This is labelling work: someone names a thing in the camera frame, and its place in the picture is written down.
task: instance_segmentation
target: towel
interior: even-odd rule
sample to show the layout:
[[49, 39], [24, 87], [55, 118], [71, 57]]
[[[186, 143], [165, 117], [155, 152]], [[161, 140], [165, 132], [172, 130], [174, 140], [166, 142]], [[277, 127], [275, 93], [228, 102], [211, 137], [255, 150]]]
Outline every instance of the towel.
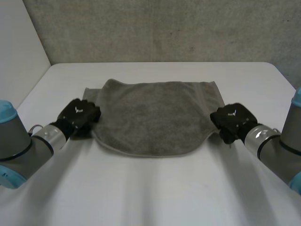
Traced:
[[102, 112], [92, 136], [104, 147], [134, 156], [189, 153], [218, 132], [210, 113], [224, 102], [215, 82], [124, 84], [110, 79], [86, 88], [83, 99]]

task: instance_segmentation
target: wall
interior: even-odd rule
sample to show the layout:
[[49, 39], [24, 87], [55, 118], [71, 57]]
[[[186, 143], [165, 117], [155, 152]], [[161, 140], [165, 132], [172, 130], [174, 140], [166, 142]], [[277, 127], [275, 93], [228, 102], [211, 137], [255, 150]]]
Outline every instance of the wall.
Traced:
[[24, 0], [52, 64], [265, 61], [301, 86], [300, 0]]
[[0, 99], [18, 107], [49, 67], [22, 0], [0, 0]]

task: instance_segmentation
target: white table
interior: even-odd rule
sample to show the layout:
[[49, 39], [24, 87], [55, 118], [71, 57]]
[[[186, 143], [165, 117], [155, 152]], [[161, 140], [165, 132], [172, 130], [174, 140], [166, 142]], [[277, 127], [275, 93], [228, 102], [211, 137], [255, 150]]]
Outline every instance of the white table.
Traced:
[[[294, 88], [268, 63], [95, 63], [52, 66], [18, 108], [25, 127], [55, 121], [85, 87], [215, 81], [282, 129]], [[0, 188], [2, 226], [301, 225], [301, 197], [236, 141], [209, 139], [182, 157], [133, 158], [94, 140], [69, 141], [26, 184]]]

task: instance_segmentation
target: white wall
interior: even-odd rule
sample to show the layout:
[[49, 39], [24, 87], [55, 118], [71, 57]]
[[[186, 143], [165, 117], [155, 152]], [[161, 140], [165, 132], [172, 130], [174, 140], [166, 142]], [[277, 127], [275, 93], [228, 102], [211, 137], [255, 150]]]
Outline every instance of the white wall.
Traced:
[[0, 0], [0, 99], [17, 108], [49, 67], [22, 0]]

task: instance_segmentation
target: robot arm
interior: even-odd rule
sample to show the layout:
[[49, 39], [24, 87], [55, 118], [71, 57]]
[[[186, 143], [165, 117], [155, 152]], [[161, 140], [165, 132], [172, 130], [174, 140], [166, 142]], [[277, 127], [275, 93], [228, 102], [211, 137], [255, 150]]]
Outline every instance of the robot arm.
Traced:
[[224, 143], [242, 140], [256, 158], [301, 194], [301, 89], [292, 99], [282, 134], [259, 124], [241, 104], [219, 108], [210, 118]]
[[71, 101], [53, 122], [30, 136], [10, 102], [0, 101], [0, 185], [16, 189], [28, 180], [69, 137], [84, 135], [98, 121], [99, 107]]

